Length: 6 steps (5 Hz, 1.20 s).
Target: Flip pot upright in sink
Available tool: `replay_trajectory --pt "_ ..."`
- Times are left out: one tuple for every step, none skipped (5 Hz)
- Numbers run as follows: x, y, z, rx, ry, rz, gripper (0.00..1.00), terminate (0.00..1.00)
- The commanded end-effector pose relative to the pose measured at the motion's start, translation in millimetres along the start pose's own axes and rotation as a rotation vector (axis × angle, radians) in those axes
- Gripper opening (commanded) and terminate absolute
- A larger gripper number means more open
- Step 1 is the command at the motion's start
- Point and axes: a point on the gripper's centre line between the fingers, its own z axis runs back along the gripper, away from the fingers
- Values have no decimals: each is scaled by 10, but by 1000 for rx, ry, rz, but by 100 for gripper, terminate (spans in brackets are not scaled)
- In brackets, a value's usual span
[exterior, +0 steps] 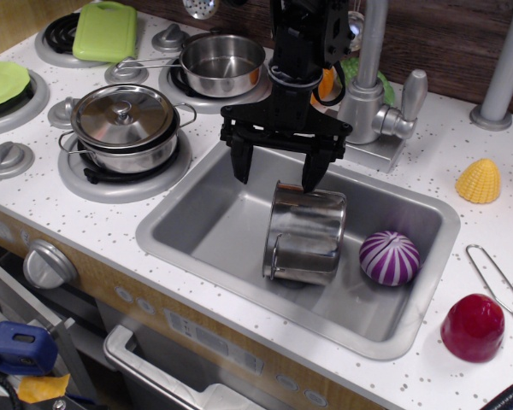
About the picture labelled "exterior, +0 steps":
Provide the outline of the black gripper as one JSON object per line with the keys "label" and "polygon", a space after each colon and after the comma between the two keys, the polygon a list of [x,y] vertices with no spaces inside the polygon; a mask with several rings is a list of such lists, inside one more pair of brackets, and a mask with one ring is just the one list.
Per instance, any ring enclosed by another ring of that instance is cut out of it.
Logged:
{"label": "black gripper", "polygon": [[221,108],[220,140],[230,146],[234,177],[249,180],[254,145],[305,153],[302,187],[313,191],[329,164],[345,154],[352,127],[310,104],[311,91],[276,83],[268,97]]}

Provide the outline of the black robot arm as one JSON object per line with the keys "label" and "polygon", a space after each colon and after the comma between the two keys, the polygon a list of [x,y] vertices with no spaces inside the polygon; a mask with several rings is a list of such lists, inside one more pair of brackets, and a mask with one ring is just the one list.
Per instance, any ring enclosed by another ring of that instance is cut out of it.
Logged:
{"label": "black robot arm", "polygon": [[302,153],[302,187],[311,192],[330,163],[343,157],[352,128],[321,113],[311,100],[326,69],[344,78],[340,60],[353,34],[346,1],[273,1],[274,52],[268,63],[270,95],[221,108],[221,141],[231,150],[234,177],[247,183],[256,146]]}

